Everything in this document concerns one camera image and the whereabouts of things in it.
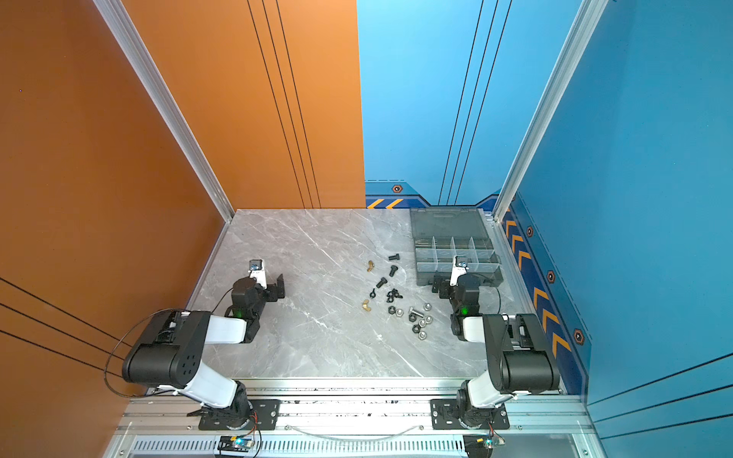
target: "blue wall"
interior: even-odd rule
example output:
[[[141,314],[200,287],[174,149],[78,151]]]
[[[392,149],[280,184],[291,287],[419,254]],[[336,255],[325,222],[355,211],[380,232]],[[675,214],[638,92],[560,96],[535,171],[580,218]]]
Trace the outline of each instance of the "blue wall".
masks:
[[[611,457],[730,427],[671,425],[733,413],[733,388],[675,401],[733,383],[733,358],[686,371],[733,351],[732,24],[729,1],[610,1],[520,186],[589,332]]]
[[[358,0],[357,5],[366,179],[408,182],[438,204],[482,3]],[[504,184],[579,5],[580,0],[512,3],[457,196],[509,9],[509,0],[484,2],[441,204],[476,204]]]

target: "table surface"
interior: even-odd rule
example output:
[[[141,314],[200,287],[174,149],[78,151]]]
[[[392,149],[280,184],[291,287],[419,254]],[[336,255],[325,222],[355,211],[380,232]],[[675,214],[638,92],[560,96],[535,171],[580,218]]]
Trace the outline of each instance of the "table surface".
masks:
[[[388,261],[399,253],[400,260]],[[286,298],[268,303],[250,344],[214,344],[203,361],[227,377],[466,377],[487,368],[483,344],[459,341],[450,331],[451,306],[431,288],[416,285],[409,210],[238,210],[214,257],[193,309],[211,310],[250,259],[263,259],[268,282],[281,273]],[[375,263],[367,272],[369,260]],[[399,266],[393,278],[391,265]],[[369,293],[381,277],[387,285]],[[405,311],[387,313],[386,293],[397,288]],[[507,282],[481,287],[482,313],[521,312]],[[369,299],[371,312],[361,304]],[[221,301],[216,314],[232,303]],[[421,341],[407,310],[433,318]]]

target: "screw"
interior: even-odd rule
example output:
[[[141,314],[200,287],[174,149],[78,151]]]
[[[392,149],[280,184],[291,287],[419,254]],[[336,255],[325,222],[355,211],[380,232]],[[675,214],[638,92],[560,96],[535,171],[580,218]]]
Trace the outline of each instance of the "screw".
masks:
[[[410,313],[417,315],[418,317],[425,318],[425,314],[423,314],[421,311],[415,310],[414,307],[410,307]]]

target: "black line on wall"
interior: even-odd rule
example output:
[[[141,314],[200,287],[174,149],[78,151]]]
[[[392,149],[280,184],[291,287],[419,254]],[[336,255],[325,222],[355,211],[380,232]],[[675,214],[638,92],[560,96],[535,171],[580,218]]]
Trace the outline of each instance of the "black line on wall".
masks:
[[[104,334],[105,336],[109,336],[109,337],[113,338],[114,340],[116,340],[116,341],[119,341],[119,339],[118,339],[117,337],[115,337],[115,336],[111,335],[110,333],[107,333],[107,332],[105,332],[105,331],[103,331],[103,330],[99,329],[98,327],[94,326],[93,324],[90,324],[90,323],[88,323],[88,322],[86,322],[86,321],[82,320],[81,318],[77,317],[76,315],[73,315],[73,314],[71,314],[71,313],[69,313],[69,312],[65,311],[65,310],[64,310],[64,309],[62,309],[61,307],[57,307],[57,306],[55,306],[54,304],[52,304],[52,303],[48,302],[47,300],[44,300],[44,299],[41,299],[41,298],[39,298],[38,296],[36,296],[36,295],[35,295],[35,294],[33,294],[32,292],[30,292],[30,291],[27,291],[27,290],[25,290],[25,289],[21,288],[21,287],[20,287],[20,286],[18,286],[17,284],[11,283],[11,282],[9,282],[8,280],[6,280],[5,278],[2,278],[2,277],[0,277],[0,280],[2,280],[2,281],[4,281],[5,283],[9,284],[9,285],[10,285],[11,287],[13,287],[13,288],[16,288],[16,289],[17,289],[18,291],[22,291],[22,292],[26,293],[27,295],[31,296],[32,298],[35,298],[35,299],[38,299],[38,300],[40,300],[40,301],[41,301],[41,302],[43,302],[43,303],[44,303],[45,305],[47,305],[47,306],[50,306],[50,307],[52,307],[52,308],[54,308],[54,309],[56,309],[56,310],[60,311],[61,313],[65,314],[65,315],[68,315],[69,317],[72,317],[73,319],[75,319],[75,320],[77,320],[77,321],[80,321],[80,322],[84,323],[85,325],[87,325],[87,326],[89,326],[89,327],[91,327],[91,328],[94,328],[94,329],[98,330],[99,332],[101,332],[101,333],[102,333],[102,334]],[[132,347],[132,345],[130,345],[130,344],[129,344],[129,343],[127,343],[127,342],[123,342],[123,344],[127,345],[128,347]]]
[[[301,182],[298,180],[298,173],[295,171],[295,161],[292,159],[292,152],[290,151],[290,144],[287,142],[287,135],[285,135],[285,125],[282,123],[282,116],[280,115],[280,107],[278,107],[277,98],[275,97],[275,88],[273,87],[272,78],[270,78],[268,62],[265,60],[265,52],[262,50],[262,42],[259,40],[259,32],[257,31],[257,25],[254,23],[254,14],[252,13],[252,6],[250,5],[249,0],[247,0],[247,7],[249,8],[249,15],[252,17],[252,26],[254,27],[254,34],[257,36],[257,44],[259,45],[259,53],[262,54],[262,62],[265,64],[265,72],[268,74],[268,81],[270,82],[270,91],[272,91],[273,93],[273,101],[275,102],[275,109],[277,110],[277,117],[278,119],[280,119],[280,128],[282,129],[282,136],[285,138],[285,146],[287,147],[287,154],[290,156],[290,165],[292,165],[292,174],[295,175],[295,184],[298,185],[298,192],[301,195],[301,204],[303,204],[303,208],[305,208],[306,201],[303,200],[303,191],[301,190]]]
[[[446,197],[446,205],[451,200],[451,192],[453,191],[453,182],[456,179],[456,171],[458,170],[458,163],[460,162],[460,151],[463,149],[463,142],[465,141],[465,133],[468,130],[468,123],[471,121],[471,110],[474,109],[474,100],[476,99],[476,89],[479,87],[479,80],[481,79],[481,70],[484,67],[484,58],[486,57],[486,49],[489,47],[489,38],[491,38],[491,30],[494,27],[494,18],[495,17],[496,17],[496,7],[494,7],[494,14],[491,16],[491,24],[489,25],[489,33],[486,35],[486,44],[484,45],[484,53],[481,56],[481,64],[479,65],[479,74],[476,77],[476,84],[474,85],[474,93],[471,95],[471,104],[468,106],[468,116],[465,118],[465,126],[463,127],[463,136],[460,139],[460,146],[458,147],[458,157],[456,158],[456,166],[453,168],[453,178],[451,179],[451,186],[450,188],[448,188],[448,197]]]
[[[652,385],[652,384],[654,384],[656,382],[661,382],[662,380],[667,380],[668,378],[676,377],[677,375],[684,374],[685,372],[689,372],[689,371],[692,371],[694,369],[698,369],[698,368],[701,368],[703,366],[707,366],[708,364],[712,364],[712,363],[715,363],[717,361],[720,361],[720,360],[723,360],[723,359],[726,359],[726,358],[730,358],[731,356],[733,356],[733,353],[728,353],[727,355],[719,356],[719,357],[717,357],[715,359],[711,359],[710,361],[705,361],[704,363],[697,364],[696,366],[688,367],[687,369],[683,369],[681,371],[675,372],[675,373],[670,374],[670,375],[665,375],[664,377],[660,377],[660,378],[658,378],[656,380],[652,380],[651,382],[642,383],[641,385],[635,386],[634,388],[629,388],[627,390],[621,391],[620,393],[612,394],[611,396],[607,396],[607,397],[605,397],[603,399],[598,399],[597,401],[593,401],[593,402],[588,403],[588,405],[593,405],[593,404],[598,404],[599,402],[608,401],[609,399],[615,398],[616,396],[621,396],[622,394],[630,393],[631,391],[638,390],[639,388],[643,388],[645,386]]]
[[[52,352],[52,353],[56,353],[57,355],[61,355],[61,356],[63,356],[64,358],[69,358],[70,360],[76,361],[77,363],[82,363],[82,364],[83,364],[83,365],[85,365],[85,366],[93,367],[93,368],[95,368],[95,369],[97,369],[97,370],[99,370],[99,371],[102,371],[102,372],[104,372],[104,369],[102,369],[101,367],[96,367],[96,366],[95,366],[94,364],[89,364],[89,363],[87,363],[86,361],[82,361],[82,360],[80,360],[80,359],[74,358],[73,356],[65,355],[64,353],[61,353],[61,352],[57,352],[56,350],[52,350],[52,349],[50,349],[50,348],[48,348],[48,347],[44,347],[44,346],[43,346],[43,345],[41,345],[41,344],[37,344],[37,343],[35,343],[35,342],[33,342],[33,341],[29,341],[28,339],[24,339],[24,338],[22,338],[22,337],[16,336],[15,334],[11,334],[11,333],[7,332],[6,330],[2,330],[2,329],[0,329],[0,333],[3,333],[3,334],[5,334],[5,335],[7,335],[7,336],[10,336],[10,337],[15,337],[15,338],[16,338],[17,340],[20,340],[20,341],[24,341],[24,342],[26,342],[27,344],[30,344],[30,345],[35,345],[36,347],[39,347],[39,348],[43,348],[44,350],[47,350],[47,351],[49,351],[49,352]],[[115,377],[119,377],[119,378],[122,378],[122,376],[120,376],[120,375],[117,375],[117,374],[115,374],[115,373],[113,373],[113,372],[107,371],[107,373],[108,373],[108,374],[112,374],[112,375],[114,375]]]
[[[481,100],[481,108],[479,108],[479,116],[476,118],[476,125],[474,126],[474,134],[471,136],[471,143],[468,145],[468,152],[465,154],[465,162],[463,163],[463,172],[460,175],[460,181],[458,182],[458,190],[456,191],[456,198],[453,201],[453,205],[458,202],[458,193],[460,187],[463,184],[463,175],[465,174],[465,167],[468,165],[468,158],[471,156],[471,148],[474,147],[474,139],[476,138],[476,130],[479,128],[479,121],[481,120],[481,112],[484,111],[484,102],[486,101],[486,93],[489,91],[489,83],[491,82],[491,75],[494,74],[494,65],[496,65],[496,57],[499,54],[499,47],[501,46],[501,38],[504,37],[504,29],[507,27],[507,19],[509,19],[509,11],[512,10],[512,1],[509,0],[509,8],[507,8],[507,16],[504,18],[504,26],[501,27],[501,34],[499,35],[499,42],[496,44],[496,52],[494,53],[494,62],[491,64],[491,71],[489,72],[489,80],[486,81],[486,89],[484,89],[484,97]]]
[[[298,133],[295,132],[295,121],[292,120],[292,111],[290,110],[290,101],[287,99],[287,89],[285,89],[285,80],[282,78],[282,69],[280,68],[280,59],[277,57],[277,49],[275,49],[275,39],[273,38],[273,30],[270,27],[270,18],[268,17],[268,9],[265,6],[265,0],[262,0],[262,8],[265,10],[265,20],[268,23],[268,31],[270,31],[270,41],[273,44],[273,52],[275,53],[275,63],[277,64],[277,71],[280,73],[280,83],[282,84],[282,92],[285,95],[285,105],[287,106],[287,113],[290,115],[290,125],[292,125],[292,134],[295,137],[295,146],[298,148],[298,156],[301,158],[301,167],[303,168],[303,178],[306,181],[306,190],[308,191],[308,199],[311,201],[311,208],[313,205],[313,197],[311,196],[311,186],[308,184],[308,175],[306,175],[306,164],[303,163],[303,154],[301,153],[301,143],[298,141]]]
[[[730,384],[730,385],[721,386],[719,388],[713,388],[712,390],[701,391],[700,393],[690,394],[688,396],[683,396],[681,398],[672,399],[670,401],[660,402],[659,404],[650,405],[648,407],[642,407],[641,409],[631,410],[630,412],[624,412],[624,413],[620,413],[618,415],[613,415],[613,416],[610,416],[610,417],[601,418],[600,420],[593,420],[593,423],[598,423],[599,421],[611,420],[612,418],[618,418],[618,417],[622,417],[624,415],[629,415],[631,413],[641,412],[642,410],[653,409],[654,407],[660,407],[660,406],[667,405],[667,404],[673,404],[673,403],[678,402],[678,401],[684,401],[685,399],[692,399],[692,398],[695,398],[697,396],[702,396],[704,394],[710,394],[710,393],[715,393],[716,391],[727,390],[728,388],[733,388],[733,383]]]
[[[17,313],[17,314],[19,314],[19,315],[23,315],[23,316],[24,316],[25,318],[28,318],[29,320],[33,320],[33,321],[35,321],[36,323],[40,323],[40,324],[42,324],[42,325],[46,326],[47,328],[51,328],[51,329],[53,329],[53,330],[55,330],[55,331],[58,331],[58,332],[60,332],[61,334],[64,334],[65,336],[69,336],[69,337],[70,337],[70,338],[72,338],[72,339],[78,340],[79,342],[81,342],[81,343],[83,343],[83,344],[87,344],[87,345],[89,345],[90,347],[94,347],[94,348],[96,348],[97,350],[99,350],[99,351],[101,351],[101,352],[104,352],[104,353],[105,353],[105,354],[107,354],[107,355],[109,355],[109,354],[110,354],[110,352],[108,352],[107,350],[105,350],[105,349],[103,349],[103,348],[97,347],[97,346],[96,346],[96,345],[94,345],[94,344],[90,344],[89,342],[87,342],[87,341],[85,341],[85,340],[83,340],[83,339],[80,339],[80,338],[78,338],[78,337],[76,337],[76,336],[72,336],[71,334],[69,334],[69,333],[67,333],[67,332],[64,332],[63,330],[60,330],[60,329],[58,329],[58,328],[55,328],[54,326],[51,326],[51,325],[49,325],[48,323],[44,323],[44,322],[43,322],[43,321],[41,321],[41,320],[37,320],[37,319],[35,319],[34,317],[31,317],[30,315],[26,315],[26,314],[24,314],[24,313],[23,313],[22,311],[20,311],[20,310],[15,310],[15,309],[14,309],[13,307],[11,307],[11,306],[7,306],[7,305],[5,305],[5,304],[3,304],[3,303],[0,303],[0,306],[3,306],[3,307],[5,307],[6,309],[8,309],[8,310],[10,310],[10,311],[14,311],[15,313]],[[117,356],[117,355],[112,355],[112,356],[114,356],[115,358],[119,359],[120,361],[124,361],[124,359],[123,359],[123,358],[120,358],[120,357],[119,357],[119,356]]]
[[[443,198],[443,187],[446,185],[446,175],[448,174],[448,164],[451,162],[451,149],[453,149],[453,139],[456,136],[456,127],[458,126],[458,116],[460,115],[460,107],[463,104],[463,93],[465,92],[465,83],[468,80],[468,69],[471,68],[471,57],[474,55],[474,46],[476,45],[476,35],[479,33],[479,23],[481,22],[481,11],[484,9],[484,0],[481,0],[479,8],[479,18],[476,19],[476,30],[474,31],[474,41],[471,42],[471,52],[468,53],[468,64],[465,66],[465,76],[463,77],[463,88],[460,90],[460,99],[458,100],[458,112],[456,113],[456,122],[453,124],[453,134],[451,135],[451,144],[448,147],[448,158],[446,159],[446,169],[443,171],[443,182],[441,183],[441,194],[438,196],[438,205],[441,204]]]
[[[639,431],[624,432],[622,434],[616,434],[616,435],[613,435],[613,436],[599,437],[599,439],[601,439],[601,440],[604,440],[604,439],[613,439],[614,437],[630,436],[632,434],[639,434],[641,432],[658,431],[660,429],[667,429],[667,428],[674,428],[676,426],[685,426],[685,425],[688,425],[688,424],[702,423],[704,421],[720,420],[721,418],[728,418],[728,417],[733,417],[733,413],[726,413],[725,415],[718,415],[718,416],[715,416],[715,417],[700,418],[699,420],[683,421],[682,423],[668,424],[666,426],[657,426],[656,428],[641,429]]]
[[[318,181],[316,180],[316,171],[313,169],[313,158],[311,158],[311,147],[308,144],[308,133],[306,131],[306,123],[303,120],[303,109],[301,108],[301,98],[298,96],[298,85],[295,84],[295,74],[292,71],[292,62],[290,61],[290,50],[287,47],[287,38],[285,37],[285,28],[282,25],[282,15],[280,14],[280,2],[278,0],[275,0],[275,5],[277,5],[277,15],[280,18],[280,29],[282,30],[282,39],[285,42],[285,53],[287,54],[287,63],[290,66],[290,76],[292,77],[292,86],[295,88],[295,101],[298,104],[298,112],[301,115],[301,125],[303,126],[303,136],[306,139],[306,151],[308,151],[308,160],[311,163],[311,173],[313,174],[313,186],[316,190],[316,199],[318,199],[318,207],[323,208],[320,201],[320,192],[318,192]]]

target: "brown wall panel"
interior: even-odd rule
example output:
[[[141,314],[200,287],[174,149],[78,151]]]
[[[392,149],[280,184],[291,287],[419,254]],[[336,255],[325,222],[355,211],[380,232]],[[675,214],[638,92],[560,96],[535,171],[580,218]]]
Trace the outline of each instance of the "brown wall panel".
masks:
[[[235,208],[364,206],[356,1],[124,4]]]
[[[4,1],[0,18],[0,277],[115,336],[184,306],[223,222],[94,4]],[[114,345],[2,282],[0,303]],[[5,307],[0,330],[106,360]],[[20,441],[43,428],[49,456],[99,456],[127,404],[101,372],[5,335],[0,348],[0,391],[12,394],[0,455],[20,456]],[[111,368],[119,374],[120,361]]]

